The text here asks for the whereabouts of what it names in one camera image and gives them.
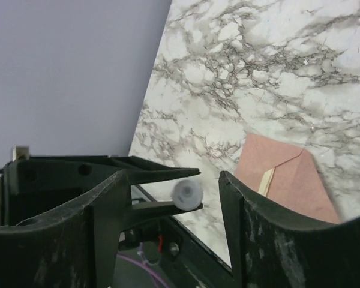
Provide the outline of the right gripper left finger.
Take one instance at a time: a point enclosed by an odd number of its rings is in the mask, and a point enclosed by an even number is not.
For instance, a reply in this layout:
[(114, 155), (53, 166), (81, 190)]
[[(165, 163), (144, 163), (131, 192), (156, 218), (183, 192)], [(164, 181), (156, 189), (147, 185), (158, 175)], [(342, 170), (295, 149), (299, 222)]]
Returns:
[(0, 228), (0, 287), (110, 287), (127, 176), (111, 177), (65, 204)]

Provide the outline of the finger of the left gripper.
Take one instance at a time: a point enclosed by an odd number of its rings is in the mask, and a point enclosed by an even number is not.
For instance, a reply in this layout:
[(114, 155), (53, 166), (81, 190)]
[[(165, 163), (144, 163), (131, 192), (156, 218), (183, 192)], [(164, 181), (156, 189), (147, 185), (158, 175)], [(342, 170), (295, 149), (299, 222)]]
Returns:
[(153, 201), (133, 204), (125, 209), (122, 230), (126, 231), (145, 222), (184, 213), (188, 213), (188, 211), (176, 207), (173, 201)]

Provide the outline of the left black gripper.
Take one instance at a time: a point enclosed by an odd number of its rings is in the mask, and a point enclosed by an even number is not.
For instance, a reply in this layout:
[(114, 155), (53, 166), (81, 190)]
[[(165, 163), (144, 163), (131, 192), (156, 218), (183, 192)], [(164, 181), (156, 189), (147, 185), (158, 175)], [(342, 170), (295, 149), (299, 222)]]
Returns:
[(3, 169), (1, 227), (16, 226), (79, 197), (120, 169), (132, 185), (201, 174), (198, 168), (168, 167), (137, 156), (16, 160)]

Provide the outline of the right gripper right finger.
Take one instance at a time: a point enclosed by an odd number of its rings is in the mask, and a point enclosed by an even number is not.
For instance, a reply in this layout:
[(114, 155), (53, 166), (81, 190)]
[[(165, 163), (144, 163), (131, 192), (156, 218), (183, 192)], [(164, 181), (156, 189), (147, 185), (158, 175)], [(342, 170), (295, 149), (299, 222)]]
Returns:
[(360, 217), (304, 216), (227, 171), (218, 185), (233, 287), (360, 287)]

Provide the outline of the green glue stick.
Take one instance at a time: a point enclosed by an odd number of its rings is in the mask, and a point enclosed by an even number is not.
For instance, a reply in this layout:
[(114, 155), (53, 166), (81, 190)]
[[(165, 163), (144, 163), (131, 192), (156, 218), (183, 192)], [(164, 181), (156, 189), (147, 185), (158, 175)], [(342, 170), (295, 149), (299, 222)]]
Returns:
[(177, 208), (192, 211), (202, 203), (203, 191), (195, 180), (186, 178), (175, 184), (171, 198)]

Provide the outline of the pink envelope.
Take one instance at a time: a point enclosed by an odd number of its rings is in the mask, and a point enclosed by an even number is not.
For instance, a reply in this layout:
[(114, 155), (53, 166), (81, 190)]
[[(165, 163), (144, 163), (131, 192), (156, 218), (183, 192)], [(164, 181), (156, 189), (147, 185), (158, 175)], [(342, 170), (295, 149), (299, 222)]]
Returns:
[(264, 136), (247, 135), (235, 177), (257, 192), (263, 174), (272, 168), (275, 172), (267, 198), (304, 216), (340, 223), (306, 149)]

